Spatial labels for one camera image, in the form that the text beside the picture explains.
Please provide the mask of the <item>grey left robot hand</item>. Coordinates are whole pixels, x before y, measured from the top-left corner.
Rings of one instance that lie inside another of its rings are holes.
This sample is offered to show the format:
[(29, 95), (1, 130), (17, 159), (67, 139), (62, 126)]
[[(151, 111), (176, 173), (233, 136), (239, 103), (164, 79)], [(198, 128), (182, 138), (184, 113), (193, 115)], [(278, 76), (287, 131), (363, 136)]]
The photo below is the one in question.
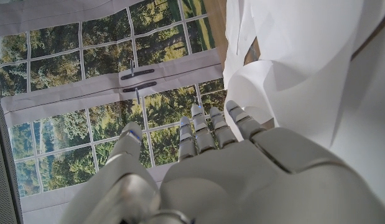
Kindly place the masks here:
[(160, 185), (140, 164), (142, 130), (122, 130), (106, 164), (76, 194), (62, 223), (385, 223), (385, 206), (336, 155), (285, 128), (263, 128), (226, 104), (180, 120), (179, 161)]

